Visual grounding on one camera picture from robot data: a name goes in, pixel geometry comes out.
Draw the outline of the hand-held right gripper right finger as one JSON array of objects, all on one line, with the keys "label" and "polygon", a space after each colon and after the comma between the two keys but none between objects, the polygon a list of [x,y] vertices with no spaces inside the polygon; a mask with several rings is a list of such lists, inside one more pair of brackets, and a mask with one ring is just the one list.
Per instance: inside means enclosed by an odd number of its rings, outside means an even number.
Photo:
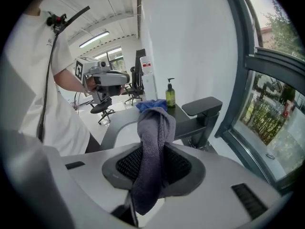
[{"label": "hand-held right gripper right finger", "polygon": [[281,195],[267,182],[239,163],[191,147],[176,148],[198,158],[206,169],[201,185],[187,196],[166,198],[143,229],[235,229],[251,217],[231,188],[246,184],[267,208]]}]

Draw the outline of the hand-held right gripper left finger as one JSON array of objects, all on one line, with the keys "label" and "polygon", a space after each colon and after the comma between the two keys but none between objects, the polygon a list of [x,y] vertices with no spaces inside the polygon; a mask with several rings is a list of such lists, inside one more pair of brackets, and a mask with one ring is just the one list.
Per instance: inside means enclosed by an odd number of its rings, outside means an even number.
[{"label": "hand-held right gripper left finger", "polygon": [[139,143],[83,155],[61,157],[64,195],[76,229],[137,229],[132,181],[116,169]]}]

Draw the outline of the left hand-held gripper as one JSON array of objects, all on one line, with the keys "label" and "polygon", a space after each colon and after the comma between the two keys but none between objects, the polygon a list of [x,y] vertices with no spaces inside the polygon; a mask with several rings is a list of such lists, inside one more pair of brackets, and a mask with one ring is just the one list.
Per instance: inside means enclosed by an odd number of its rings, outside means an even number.
[{"label": "left hand-held gripper", "polygon": [[87,91],[86,80],[93,76],[97,88],[88,92],[95,104],[101,104],[112,96],[119,95],[121,88],[130,81],[127,73],[112,70],[106,62],[92,57],[80,57],[75,60],[75,76]]}]

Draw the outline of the black faucet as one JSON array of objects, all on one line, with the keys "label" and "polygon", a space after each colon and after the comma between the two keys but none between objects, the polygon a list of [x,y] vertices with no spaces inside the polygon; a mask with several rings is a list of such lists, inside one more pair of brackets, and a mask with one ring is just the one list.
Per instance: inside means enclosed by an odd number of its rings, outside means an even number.
[{"label": "black faucet", "polygon": [[197,149],[205,147],[222,105],[220,100],[210,96],[168,110],[176,120],[175,140],[181,139],[186,146]]}]

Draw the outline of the dark grey cloth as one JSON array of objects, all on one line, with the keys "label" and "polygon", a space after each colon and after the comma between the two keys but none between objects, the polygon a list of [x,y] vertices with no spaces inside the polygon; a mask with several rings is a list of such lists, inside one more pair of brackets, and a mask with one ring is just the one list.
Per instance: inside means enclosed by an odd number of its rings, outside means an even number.
[{"label": "dark grey cloth", "polygon": [[142,160],[131,195],[135,211],[147,214],[156,204],[167,184],[163,149],[174,141],[176,120],[163,108],[143,111],[138,119],[137,132],[142,144]]}]

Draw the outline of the person's left forearm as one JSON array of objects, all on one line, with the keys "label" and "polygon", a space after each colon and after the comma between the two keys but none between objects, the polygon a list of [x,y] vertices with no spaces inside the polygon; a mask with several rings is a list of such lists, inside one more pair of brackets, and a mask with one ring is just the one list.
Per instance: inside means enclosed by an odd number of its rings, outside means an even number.
[{"label": "person's left forearm", "polygon": [[82,83],[68,69],[64,69],[54,75],[54,81],[59,87],[67,91],[86,92]]}]

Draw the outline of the blue cloth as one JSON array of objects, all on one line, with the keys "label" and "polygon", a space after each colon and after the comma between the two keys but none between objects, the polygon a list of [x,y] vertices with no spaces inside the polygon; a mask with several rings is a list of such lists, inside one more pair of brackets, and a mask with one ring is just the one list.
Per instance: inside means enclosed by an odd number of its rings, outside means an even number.
[{"label": "blue cloth", "polygon": [[166,103],[166,100],[164,99],[157,99],[157,100],[147,100],[147,101],[142,101],[136,104],[136,108],[142,113],[146,109],[151,109],[155,107],[160,107],[163,110],[167,111],[168,106]]}]

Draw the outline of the person's left hand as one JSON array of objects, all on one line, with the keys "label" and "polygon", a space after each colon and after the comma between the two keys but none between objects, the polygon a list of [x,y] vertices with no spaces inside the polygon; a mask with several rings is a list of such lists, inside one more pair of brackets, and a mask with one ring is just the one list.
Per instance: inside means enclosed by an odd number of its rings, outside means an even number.
[{"label": "person's left hand", "polygon": [[87,84],[87,92],[94,92],[97,88],[97,84],[93,76],[89,77],[86,80],[86,84]]}]

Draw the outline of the dark framed window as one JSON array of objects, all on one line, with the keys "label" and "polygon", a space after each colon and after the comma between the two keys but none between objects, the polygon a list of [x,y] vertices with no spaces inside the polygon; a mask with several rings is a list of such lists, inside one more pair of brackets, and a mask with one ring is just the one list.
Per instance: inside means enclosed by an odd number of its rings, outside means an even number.
[{"label": "dark framed window", "polygon": [[277,85],[305,94],[305,63],[258,48],[249,0],[228,0],[237,36],[237,70],[225,117],[216,132],[251,172],[281,194],[305,172],[305,115]]},{"label": "dark framed window", "polygon": [[111,69],[126,72],[122,48],[116,48],[94,57],[95,59],[106,62]]}]

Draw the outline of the black mesh office chair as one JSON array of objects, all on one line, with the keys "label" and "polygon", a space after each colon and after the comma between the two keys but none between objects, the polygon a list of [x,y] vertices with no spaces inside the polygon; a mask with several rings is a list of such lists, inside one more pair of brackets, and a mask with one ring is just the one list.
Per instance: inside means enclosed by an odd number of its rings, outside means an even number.
[{"label": "black mesh office chair", "polygon": [[91,102],[89,103],[92,107],[90,113],[91,114],[100,114],[102,113],[102,116],[100,118],[100,120],[98,121],[98,124],[101,125],[101,122],[104,118],[107,118],[109,120],[109,122],[111,122],[109,116],[111,114],[116,113],[116,111],[114,111],[113,109],[109,108],[112,105],[112,99],[109,98],[107,101],[104,101],[101,104],[96,104],[93,105]]}]

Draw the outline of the white box appliance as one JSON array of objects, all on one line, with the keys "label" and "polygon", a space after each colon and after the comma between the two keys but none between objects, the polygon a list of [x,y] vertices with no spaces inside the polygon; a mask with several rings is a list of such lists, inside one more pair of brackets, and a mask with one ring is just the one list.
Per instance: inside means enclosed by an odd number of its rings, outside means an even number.
[{"label": "white box appliance", "polygon": [[157,100],[157,91],[155,87],[154,75],[152,73],[143,75],[142,83],[146,100]]}]

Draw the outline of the long ceiling light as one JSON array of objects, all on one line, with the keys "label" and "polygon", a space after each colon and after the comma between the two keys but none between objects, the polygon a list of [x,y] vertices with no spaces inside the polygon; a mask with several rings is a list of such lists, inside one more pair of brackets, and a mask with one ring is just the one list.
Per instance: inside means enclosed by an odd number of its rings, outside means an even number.
[{"label": "long ceiling light", "polygon": [[95,42],[95,41],[97,41],[97,40],[99,40],[99,39],[101,39],[105,36],[108,36],[109,34],[110,33],[108,31],[104,31],[104,32],[90,38],[89,40],[85,41],[84,43],[80,44],[79,48],[84,48],[84,47],[88,46],[89,44],[91,44],[91,43],[93,43],[93,42]]}]

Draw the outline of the green soap pump bottle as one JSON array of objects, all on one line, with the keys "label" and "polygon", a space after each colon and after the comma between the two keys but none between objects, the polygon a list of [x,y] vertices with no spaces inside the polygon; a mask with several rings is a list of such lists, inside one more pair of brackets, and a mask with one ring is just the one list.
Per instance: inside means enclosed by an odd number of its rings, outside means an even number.
[{"label": "green soap pump bottle", "polygon": [[166,90],[166,104],[168,107],[175,107],[175,90],[172,87],[171,80],[174,78],[168,78],[168,85]]}]

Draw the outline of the person's white shirt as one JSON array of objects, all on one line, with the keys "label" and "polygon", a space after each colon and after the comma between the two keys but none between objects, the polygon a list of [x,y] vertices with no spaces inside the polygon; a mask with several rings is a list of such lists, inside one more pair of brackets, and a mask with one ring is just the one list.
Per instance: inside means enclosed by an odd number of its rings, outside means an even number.
[{"label": "person's white shirt", "polygon": [[19,132],[37,136],[46,93],[43,143],[58,149],[61,156],[79,155],[86,151],[90,132],[54,82],[54,75],[66,69],[72,57],[64,33],[54,40],[53,29],[46,24],[48,17],[46,11],[39,16],[21,15],[4,47],[10,65],[33,92]]}]

